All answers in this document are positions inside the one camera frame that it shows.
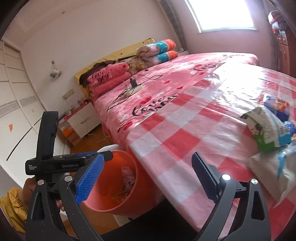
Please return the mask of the yellow sleeve forearm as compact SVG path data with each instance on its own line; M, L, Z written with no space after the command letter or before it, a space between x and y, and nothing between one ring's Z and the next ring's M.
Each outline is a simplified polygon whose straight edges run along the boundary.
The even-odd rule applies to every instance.
M1 197L1 211L15 231L25 234L28 208L22 202L20 193L20 189L13 187Z

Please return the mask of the person's left hand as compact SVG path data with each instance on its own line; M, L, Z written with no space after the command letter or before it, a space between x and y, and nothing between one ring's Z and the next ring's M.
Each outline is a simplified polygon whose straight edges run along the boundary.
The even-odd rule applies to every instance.
M20 199L26 207L30 206L30 202L33 197L36 185L37 180L35 177L27 178L27 180L24 183L23 189L20 192Z

